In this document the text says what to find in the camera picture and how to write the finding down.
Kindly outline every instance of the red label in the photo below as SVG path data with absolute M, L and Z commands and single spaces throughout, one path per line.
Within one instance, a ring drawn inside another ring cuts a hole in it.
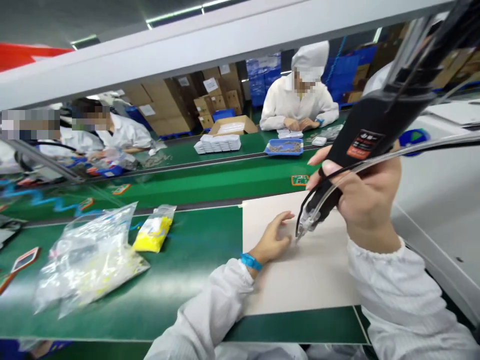
M 385 135 L 365 129 L 360 130 L 346 154 L 352 158 L 365 160 Z

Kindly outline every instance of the plastic bag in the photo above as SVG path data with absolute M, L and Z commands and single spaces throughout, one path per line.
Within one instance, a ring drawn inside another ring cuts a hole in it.
M 138 231 L 133 249 L 138 252 L 159 253 L 164 244 L 177 209 L 173 205 L 160 205 L 153 211 Z
M 60 304 L 60 317 L 89 304 L 147 270 L 150 265 L 128 245 L 137 203 L 82 216 L 63 230 L 40 270 L 35 313 Z
M 318 134 L 318 136 L 322 138 L 327 138 L 329 141 L 335 140 L 343 127 L 343 124 L 329 127 L 328 129 L 322 130 L 321 133 Z

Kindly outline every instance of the blue wristband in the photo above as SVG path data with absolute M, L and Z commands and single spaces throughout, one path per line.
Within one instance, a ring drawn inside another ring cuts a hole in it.
M 260 264 L 253 256 L 248 253 L 243 253 L 241 255 L 241 262 L 245 264 L 246 267 L 257 270 L 258 272 L 262 270 L 262 264 Z

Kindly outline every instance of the ceiling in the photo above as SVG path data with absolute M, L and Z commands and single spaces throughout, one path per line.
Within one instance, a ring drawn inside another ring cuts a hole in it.
M 69 48 L 70 42 L 198 6 L 202 0 L 2 1 L 0 43 Z

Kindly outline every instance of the yellow parts in bag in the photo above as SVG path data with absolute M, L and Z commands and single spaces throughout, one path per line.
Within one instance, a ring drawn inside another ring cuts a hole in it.
M 153 211 L 138 231 L 133 249 L 159 253 L 174 220 L 176 206 L 161 205 Z

